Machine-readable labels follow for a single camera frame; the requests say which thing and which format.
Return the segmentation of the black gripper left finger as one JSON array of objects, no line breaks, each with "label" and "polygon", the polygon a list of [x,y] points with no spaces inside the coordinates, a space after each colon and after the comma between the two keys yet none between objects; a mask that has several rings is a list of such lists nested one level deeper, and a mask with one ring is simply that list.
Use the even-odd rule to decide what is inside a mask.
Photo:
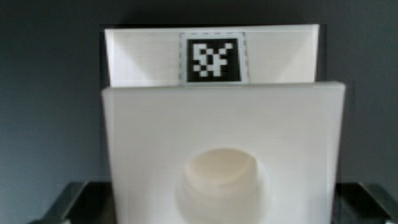
[{"label": "black gripper left finger", "polygon": [[116,224],[111,182],[72,182],[43,217],[29,224]]}]

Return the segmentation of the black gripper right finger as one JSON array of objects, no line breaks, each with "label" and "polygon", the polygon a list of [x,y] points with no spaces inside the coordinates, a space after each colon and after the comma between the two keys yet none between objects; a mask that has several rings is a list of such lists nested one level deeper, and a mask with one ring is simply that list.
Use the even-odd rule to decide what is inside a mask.
[{"label": "black gripper right finger", "polygon": [[398,224],[398,201],[379,184],[337,184],[333,224]]}]

